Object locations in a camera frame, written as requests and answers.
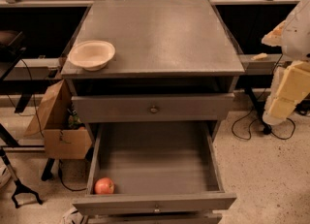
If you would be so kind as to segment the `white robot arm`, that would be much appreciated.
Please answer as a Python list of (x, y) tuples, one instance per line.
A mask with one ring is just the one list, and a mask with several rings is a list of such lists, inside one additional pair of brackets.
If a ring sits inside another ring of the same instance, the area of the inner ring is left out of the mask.
[(310, 94), (310, 0), (301, 0), (284, 21), (263, 36), (262, 43), (280, 47), (292, 60), (286, 69), (275, 70), (264, 105), (263, 121), (278, 125)]

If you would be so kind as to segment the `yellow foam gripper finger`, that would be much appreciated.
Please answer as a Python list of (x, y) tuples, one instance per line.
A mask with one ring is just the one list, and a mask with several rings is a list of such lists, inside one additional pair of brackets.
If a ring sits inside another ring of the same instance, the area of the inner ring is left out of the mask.
[(310, 94), (310, 63), (297, 60), (287, 68), (278, 67), (270, 90), (264, 105), (263, 121), (278, 125)]
[(262, 38), (262, 43), (270, 47), (280, 47), (282, 44), (282, 30), (286, 24), (283, 20), (272, 31), (267, 33)]

